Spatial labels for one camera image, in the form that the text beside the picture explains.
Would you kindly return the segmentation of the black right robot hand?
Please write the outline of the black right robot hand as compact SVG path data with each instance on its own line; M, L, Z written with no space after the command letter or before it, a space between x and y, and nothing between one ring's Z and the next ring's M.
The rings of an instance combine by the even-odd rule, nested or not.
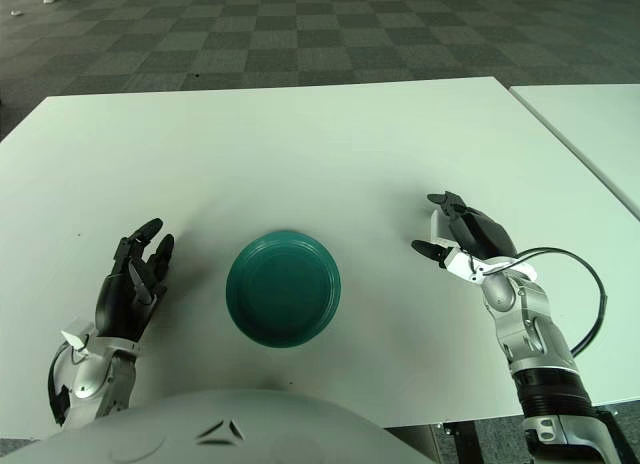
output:
M482 261L497 257L514 258L516 247L504 227L452 192L428 194L437 206L432 214L430 241L413 240L411 247L422 256L445 268L445 260L459 250Z

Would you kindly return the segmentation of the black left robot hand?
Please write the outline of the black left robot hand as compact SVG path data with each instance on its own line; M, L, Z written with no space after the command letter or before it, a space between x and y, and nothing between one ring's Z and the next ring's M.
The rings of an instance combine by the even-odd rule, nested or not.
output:
M113 267L97 299L95 325L99 336L137 342L144 334L167 291L164 280L175 245L174 236L167 234L154 253L144 256L146 246L162 226L163 221L154 218L120 239Z

